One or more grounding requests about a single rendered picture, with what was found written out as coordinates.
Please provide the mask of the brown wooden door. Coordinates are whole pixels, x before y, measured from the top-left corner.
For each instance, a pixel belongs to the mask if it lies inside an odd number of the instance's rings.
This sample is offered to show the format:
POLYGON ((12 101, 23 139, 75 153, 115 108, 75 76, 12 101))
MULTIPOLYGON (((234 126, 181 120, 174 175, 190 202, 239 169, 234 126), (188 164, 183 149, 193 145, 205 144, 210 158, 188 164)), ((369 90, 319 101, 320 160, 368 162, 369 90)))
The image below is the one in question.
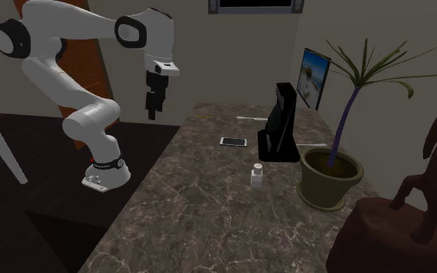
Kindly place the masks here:
MULTIPOLYGON (((24 17, 23 6, 29 0, 13 0, 21 19, 24 17)), ((88 0, 62 0, 69 5, 74 5, 84 12, 88 10, 88 0)), ((80 86, 94 95, 102 98, 113 99, 112 89, 102 58, 99 41, 94 40, 66 40, 63 57, 56 60, 57 66, 73 78, 80 86)), ((64 119, 69 117, 76 109, 58 106, 64 119)))

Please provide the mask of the white smartphone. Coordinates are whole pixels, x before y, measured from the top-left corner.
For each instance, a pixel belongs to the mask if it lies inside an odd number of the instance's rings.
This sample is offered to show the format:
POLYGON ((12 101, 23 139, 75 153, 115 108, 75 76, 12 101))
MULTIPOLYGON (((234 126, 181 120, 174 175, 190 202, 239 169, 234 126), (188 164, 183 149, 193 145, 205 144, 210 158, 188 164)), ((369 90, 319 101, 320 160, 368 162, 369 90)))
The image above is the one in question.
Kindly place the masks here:
POLYGON ((248 141, 243 138, 233 138, 233 137, 221 137, 220 145, 231 146, 231 147, 247 147, 248 141))

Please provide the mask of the grey framed window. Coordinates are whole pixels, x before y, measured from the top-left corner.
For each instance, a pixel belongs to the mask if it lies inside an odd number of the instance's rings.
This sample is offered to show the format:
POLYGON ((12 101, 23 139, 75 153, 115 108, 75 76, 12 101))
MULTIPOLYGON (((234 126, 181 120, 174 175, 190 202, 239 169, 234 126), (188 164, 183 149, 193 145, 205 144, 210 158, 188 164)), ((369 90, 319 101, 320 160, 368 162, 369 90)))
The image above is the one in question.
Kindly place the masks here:
POLYGON ((301 14, 305 0, 206 0, 209 14, 301 14))

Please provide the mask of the black upright appliance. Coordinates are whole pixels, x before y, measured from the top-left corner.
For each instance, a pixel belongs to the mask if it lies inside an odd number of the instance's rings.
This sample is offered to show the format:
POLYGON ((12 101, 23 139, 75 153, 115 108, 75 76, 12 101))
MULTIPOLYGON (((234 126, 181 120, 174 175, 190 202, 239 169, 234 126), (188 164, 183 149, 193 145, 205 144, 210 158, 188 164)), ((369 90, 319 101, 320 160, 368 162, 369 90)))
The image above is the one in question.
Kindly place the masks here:
POLYGON ((300 161, 293 128, 297 93, 289 82, 276 84, 276 104, 265 129, 258 131, 258 158, 264 162, 300 161))

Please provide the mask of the small white bottle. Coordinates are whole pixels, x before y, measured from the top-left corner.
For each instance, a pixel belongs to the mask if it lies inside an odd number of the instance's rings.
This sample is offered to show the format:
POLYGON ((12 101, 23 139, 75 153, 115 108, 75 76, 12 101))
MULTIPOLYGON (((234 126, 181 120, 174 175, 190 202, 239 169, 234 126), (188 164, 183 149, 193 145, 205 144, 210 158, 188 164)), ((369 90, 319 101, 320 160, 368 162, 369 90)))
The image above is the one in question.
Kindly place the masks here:
POLYGON ((261 188, 263 179, 263 166, 260 163, 253 165, 251 170, 250 186, 252 188, 261 188))

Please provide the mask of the dark robot stand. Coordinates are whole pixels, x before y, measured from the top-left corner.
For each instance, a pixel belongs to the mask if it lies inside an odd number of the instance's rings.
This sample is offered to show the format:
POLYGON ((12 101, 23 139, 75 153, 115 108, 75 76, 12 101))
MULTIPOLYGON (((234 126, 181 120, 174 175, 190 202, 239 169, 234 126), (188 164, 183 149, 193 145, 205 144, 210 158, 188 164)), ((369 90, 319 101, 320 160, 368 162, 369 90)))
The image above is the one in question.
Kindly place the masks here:
POLYGON ((27 177, 20 184, 0 157, 0 273, 78 273, 177 127, 112 126, 131 178, 105 193, 82 184, 92 156, 61 119, 6 114, 0 132, 27 177))

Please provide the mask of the palm plant in olive pot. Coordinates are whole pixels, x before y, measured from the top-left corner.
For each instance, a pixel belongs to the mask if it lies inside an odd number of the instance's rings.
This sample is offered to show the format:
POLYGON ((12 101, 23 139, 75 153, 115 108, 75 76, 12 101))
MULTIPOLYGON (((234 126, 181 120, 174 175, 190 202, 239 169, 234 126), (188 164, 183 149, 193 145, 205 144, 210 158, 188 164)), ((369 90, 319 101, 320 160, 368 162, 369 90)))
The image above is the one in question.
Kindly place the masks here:
POLYGON ((342 112, 338 127, 330 147, 309 147, 300 159, 301 178, 297 182, 298 196, 308 206, 324 212, 339 211, 345 206, 345 195, 355 185, 359 184, 364 176, 364 167, 351 155, 340 151, 343 129, 352 105, 359 92, 377 82, 395 82, 402 85, 408 92, 408 98, 414 95, 414 89, 406 82, 407 76, 382 78, 373 77, 386 69, 395 67, 416 58, 404 58, 406 54, 402 46, 398 46, 388 55, 374 62, 373 49, 368 48, 365 41, 362 49, 362 62, 358 67, 340 46, 331 46, 331 49, 348 65, 343 67, 332 61, 337 67, 337 73, 348 78, 354 86, 353 92, 342 112))

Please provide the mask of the dark brown figure sculpture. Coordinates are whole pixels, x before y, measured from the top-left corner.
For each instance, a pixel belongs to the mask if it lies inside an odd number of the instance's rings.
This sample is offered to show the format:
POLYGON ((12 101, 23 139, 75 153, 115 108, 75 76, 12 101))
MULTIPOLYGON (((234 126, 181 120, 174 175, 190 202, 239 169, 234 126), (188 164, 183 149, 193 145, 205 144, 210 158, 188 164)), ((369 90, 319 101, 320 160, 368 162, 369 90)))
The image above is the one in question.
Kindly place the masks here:
POLYGON ((393 199, 362 198, 338 232, 327 273, 437 273, 437 117, 425 139, 428 166, 393 199))

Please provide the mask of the framed beach wall picture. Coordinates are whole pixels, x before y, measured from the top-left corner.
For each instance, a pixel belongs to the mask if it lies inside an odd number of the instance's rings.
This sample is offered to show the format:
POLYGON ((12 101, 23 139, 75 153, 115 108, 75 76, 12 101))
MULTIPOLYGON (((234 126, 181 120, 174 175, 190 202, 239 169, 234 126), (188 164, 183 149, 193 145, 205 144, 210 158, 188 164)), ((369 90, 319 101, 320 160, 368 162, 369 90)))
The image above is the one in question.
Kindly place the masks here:
POLYGON ((304 49, 296 90, 310 109, 319 109, 330 64, 330 57, 304 49))

